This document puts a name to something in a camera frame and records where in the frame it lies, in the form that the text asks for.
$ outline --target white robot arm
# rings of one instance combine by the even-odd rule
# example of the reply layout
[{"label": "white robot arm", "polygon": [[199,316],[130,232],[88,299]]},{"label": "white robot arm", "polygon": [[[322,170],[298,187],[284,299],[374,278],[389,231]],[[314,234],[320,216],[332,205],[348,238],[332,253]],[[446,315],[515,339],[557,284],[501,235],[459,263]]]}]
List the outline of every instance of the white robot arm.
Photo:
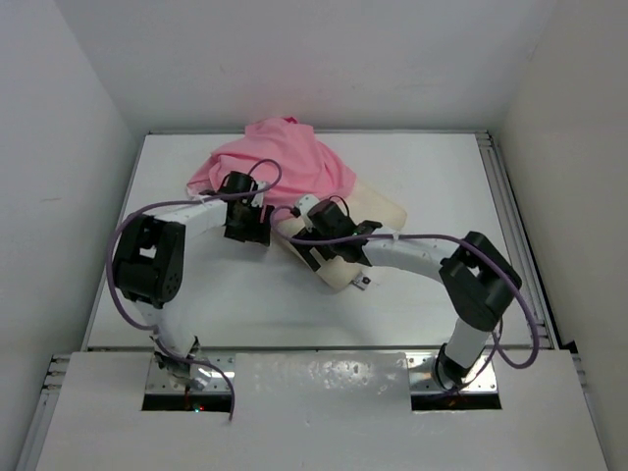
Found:
[{"label": "white robot arm", "polygon": [[[133,302],[159,343],[187,357],[196,337],[169,309],[183,281],[185,246],[213,228],[238,241],[270,244],[272,206],[264,207],[265,182],[231,172],[219,189],[222,199],[185,206],[158,216],[135,217],[123,230],[113,261],[114,284]],[[260,191],[238,199],[230,194]]]},{"label": "white robot arm", "polygon": [[[300,236],[310,243],[291,240],[302,255],[311,256],[309,252],[316,249],[326,259],[340,256],[347,262],[394,267],[445,286],[458,320],[436,359],[435,377],[444,390],[462,386],[514,298],[506,281],[463,247],[452,248],[450,243],[437,239],[399,238],[403,235],[374,221],[356,225],[330,199],[319,201],[311,194],[305,195],[295,210],[305,223]],[[344,241],[325,244],[333,239]],[[484,235],[470,232],[463,240],[485,254],[521,289],[517,273]]]},{"label": "white robot arm", "polygon": [[[245,174],[227,179],[219,193],[245,192],[262,187]],[[133,301],[145,322],[169,351],[186,358],[193,350],[193,332],[183,330],[168,302],[183,280],[184,245],[209,229],[225,226],[225,236],[240,241],[270,243],[271,213],[261,194],[232,201],[214,200],[160,216],[139,216],[123,231],[114,257],[114,282]],[[491,268],[462,247],[435,239],[399,238],[380,223],[359,225],[344,215],[331,199],[301,198],[293,213],[302,216],[305,229],[288,238],[304,259],[316,249],[326,259],[342,257],[350,263],[387,266],[428,277],[445,286],[458,314],[454,332],[435,361],[435,378],[443,390],[460,387],[480,357],[491,332],[513,293]],[[488,239],[469,233],[465,242],[487,255],[521,288],[521,279]],[[152,257],[146,254],[152,251]]]}]

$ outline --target white wall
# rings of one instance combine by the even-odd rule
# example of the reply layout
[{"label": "white wall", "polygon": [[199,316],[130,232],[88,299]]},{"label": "white wall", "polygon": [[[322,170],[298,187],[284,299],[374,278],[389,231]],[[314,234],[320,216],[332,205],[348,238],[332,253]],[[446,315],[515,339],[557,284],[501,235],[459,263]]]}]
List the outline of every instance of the white wall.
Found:
[{"label": "white wall", "polygon": [[80,347],[136,144],[52,0],[0,2],[0,470]]},{"label": "white wall", "polygon": [[57,0],[131,125],[491,128],[554,0]]},{"label": "white wall", "polygon": [[560,3],[500,136],[611,469],[628,469],[628,3]]}]

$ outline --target white panel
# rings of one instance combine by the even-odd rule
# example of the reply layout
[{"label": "white panel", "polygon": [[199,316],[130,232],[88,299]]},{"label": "white panel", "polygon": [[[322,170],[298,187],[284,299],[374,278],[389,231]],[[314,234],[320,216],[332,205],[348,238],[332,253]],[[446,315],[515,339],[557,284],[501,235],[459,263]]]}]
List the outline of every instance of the white panel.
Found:
[{"label": "white panel", "polygon": [[140,131],[499,124],[553,0],[57,0]]},{"label": "white panel", "polygon": [[502,410],[454,413],[411,411],[398,355],[238,355],[231,424],[142,412],[149,358],[73,355],[38,471],[605,469],[566,351],[524,371],[498,361]]},{"label": "white panel", "polygon": [[[466,236],[480,231],[506,254],[473,134],[319,134],[358,177],[408,212],[405,233]],[[126,212],[181,199],[187,180],[211,150],[234,135],[150,135]],[[443,286],[395,269],[373,269],[366,291],[334,294],[278,244],[266,249],[222,238],[221,230],[186,251],[183,286],[172,309],[206,346],[440,345],[457,315]],[[529,344],[523,314],[504,316],[506,344]],[[129,327],[104,291],[89,345],[151,345]]]},{"label": "white panel", "polygon": [[564,340],[576,340],[612,469],[628,470],[628,4],[563,2],[501,135]]},{"label": "white panel", "polygon": [[136,144],[52,0],[0,2],[0,469],[80,346]]}]

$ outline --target pink cloth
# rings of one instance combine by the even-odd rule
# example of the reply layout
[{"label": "pink cloth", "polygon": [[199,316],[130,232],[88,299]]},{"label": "pink cloth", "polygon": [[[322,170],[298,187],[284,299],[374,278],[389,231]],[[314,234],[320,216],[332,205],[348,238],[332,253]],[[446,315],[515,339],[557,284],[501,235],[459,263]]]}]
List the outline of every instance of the pink cloth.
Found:
[{"label": "pink cloth", "polygon": [[[353,171],[316,138],[311,126],[295,118],[269,118],[247,126],[243,138],[214,150],[187,188],[192,194],[217,189],[226,174],[233,170],[247,173],[262,159],[276,160],[284,173],[279,184],[264,195],[264,201],[274,206],[292,206],[307,193],[320,199],[333,194],[347,198],[355,184]],[[277,178],[277,169],[262,164],[253,177],[271,183]]]}]

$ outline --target white table surface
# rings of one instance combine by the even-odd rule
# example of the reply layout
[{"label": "white table surface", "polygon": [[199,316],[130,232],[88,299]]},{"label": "white table surface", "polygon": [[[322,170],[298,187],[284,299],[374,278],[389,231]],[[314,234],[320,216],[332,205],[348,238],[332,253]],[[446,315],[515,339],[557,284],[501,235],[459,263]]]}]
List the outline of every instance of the white table surface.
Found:
[{"label": "white table surface", "polygon": [[[186,182],[209,153],[237,137],[149,135],[125,215],[151,202],[184,197]],[[323,133],[319,138],[361,180],[406,209],[406,233],[465,236],[474,230],[507,253],[474,134]],[[432,280],[369,269],[374,283],[366,291],[348,287],[334,293],[277,243],[266,249],[221,233],[186,249],[183,286],[173,301],[204,346],[439,346],[452,333],[457,316],[445,289]],[[146,333],[125,324],[106,289],[95,312],[88,346],[152,344]],[[503,344],[530,344],[517,305],[503,319]]]},{"label": "white table surface", "polygon": [[141,411],[148,352],[75,353],[37,470],[606,469],[568,351],[544,350],[527,370],[496,359],[501,409],[457,412],[413,413],[397,358],[239,354],[229,424]]}]

